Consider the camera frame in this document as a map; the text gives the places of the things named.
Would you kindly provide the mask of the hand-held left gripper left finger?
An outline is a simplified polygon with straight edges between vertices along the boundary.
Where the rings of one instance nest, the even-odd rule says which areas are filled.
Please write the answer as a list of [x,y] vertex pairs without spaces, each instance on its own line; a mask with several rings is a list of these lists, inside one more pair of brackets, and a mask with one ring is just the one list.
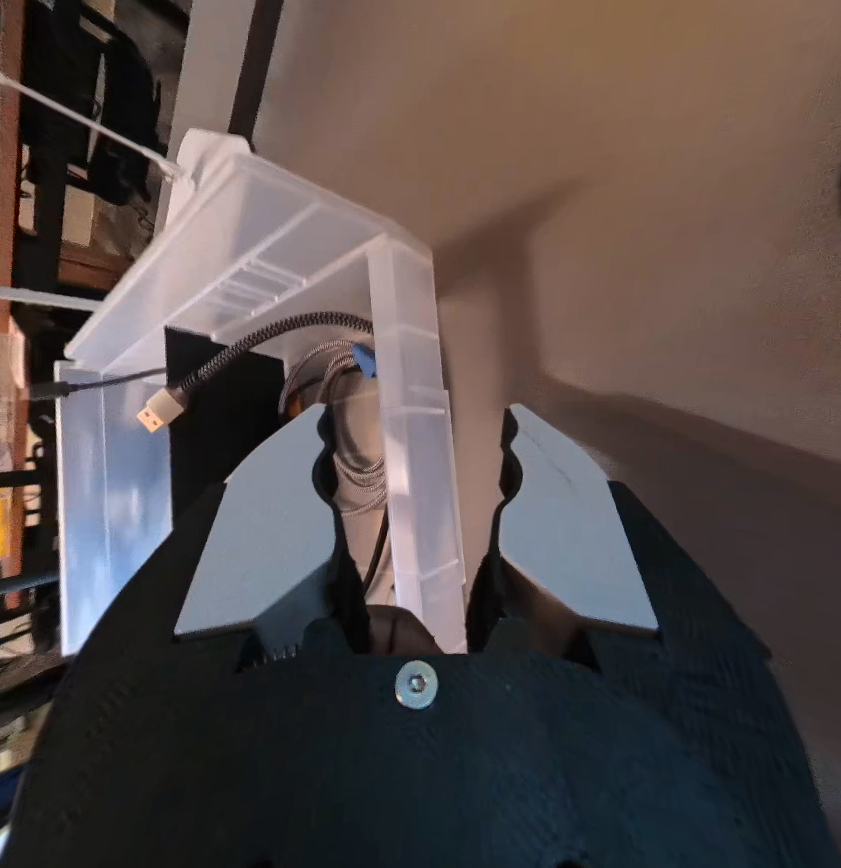
[[335,504],[333,412],[313,405],[228,477],[175,626],[177,638],[251,629],[266,653],[303,644],[335,620],[369,650],[369,614]]

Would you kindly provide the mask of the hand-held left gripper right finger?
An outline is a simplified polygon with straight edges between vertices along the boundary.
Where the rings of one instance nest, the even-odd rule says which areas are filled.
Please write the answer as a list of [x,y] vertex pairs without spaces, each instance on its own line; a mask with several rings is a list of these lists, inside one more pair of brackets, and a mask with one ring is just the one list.
[[501,503],[468,602],[468,651],[572,653],[588,631],[655,639],[658,619],[605,471],[524,405],[504,414]]

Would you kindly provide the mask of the clear plastic bin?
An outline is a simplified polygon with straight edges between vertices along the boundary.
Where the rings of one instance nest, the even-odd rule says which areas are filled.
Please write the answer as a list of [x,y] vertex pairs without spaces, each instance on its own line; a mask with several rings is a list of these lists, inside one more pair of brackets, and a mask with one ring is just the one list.
[[[384,509],[394,603],[445,652],[463,653],[466,570],[431,252],[238,136],[191,129],[178,159],[190,180],[173,182],[164,230],[54,367],[66,385],[55,406],[62,654],[77,655],[154,552],[178,542],[190,508],[173,521],[170,425],[248,353],[283,362],[279,429],[331,408],[350,556]],[[362,376],[353,343],[373,348],[377,377]]]

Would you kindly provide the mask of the person's left hand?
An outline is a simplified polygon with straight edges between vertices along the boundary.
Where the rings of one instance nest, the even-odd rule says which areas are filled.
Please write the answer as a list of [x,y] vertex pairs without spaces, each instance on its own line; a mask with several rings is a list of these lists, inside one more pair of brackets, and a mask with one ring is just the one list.
[[434,636],[409,610],[370,605],[368,615],[370,654],[415,659],[442,653]]

